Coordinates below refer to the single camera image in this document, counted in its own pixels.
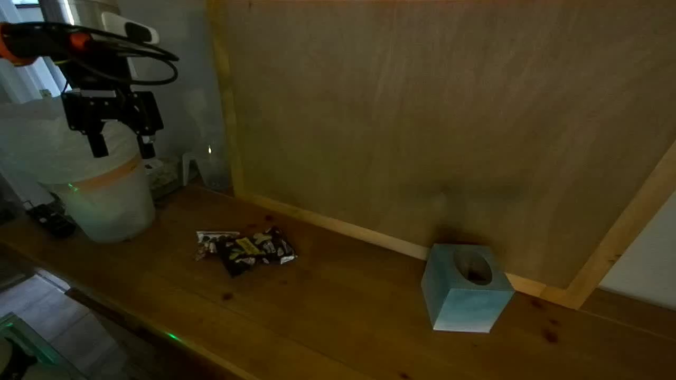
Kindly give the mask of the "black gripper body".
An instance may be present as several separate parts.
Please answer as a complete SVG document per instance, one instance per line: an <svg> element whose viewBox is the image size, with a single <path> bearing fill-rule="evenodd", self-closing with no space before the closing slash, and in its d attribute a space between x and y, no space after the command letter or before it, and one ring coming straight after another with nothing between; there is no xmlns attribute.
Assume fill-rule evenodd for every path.
<svg viewBox="0 0 676 380"><path fill-rule="evenodd" d="M155 99L150 92L136 92L112 97L87 97L80 93L65 93L61 105L67 126L73 132L99 129L106 120L118 120L136 136L153 136L162 129Z"/></svg>

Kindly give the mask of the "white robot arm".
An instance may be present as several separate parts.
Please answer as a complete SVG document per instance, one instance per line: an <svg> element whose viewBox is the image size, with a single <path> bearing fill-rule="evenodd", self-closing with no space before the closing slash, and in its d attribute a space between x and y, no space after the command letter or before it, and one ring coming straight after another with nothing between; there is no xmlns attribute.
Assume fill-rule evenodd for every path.
<svg viewBox="0 0 676 380"><path fill-rule="evenodd" d="M22 22L0 26L0 58L13 65L51 59L65 77L67 92L59 93L67 126L87 138L90 154L108 154L103 126L118 120L131 129L144 159L153 156L152 136L162 129L152 93L155 80L131 75L131 58L160 59L171 67L168 84L178 78L178 58L159 48L159 33L139 22L106 11L103 27L59 22Z"/></svg>

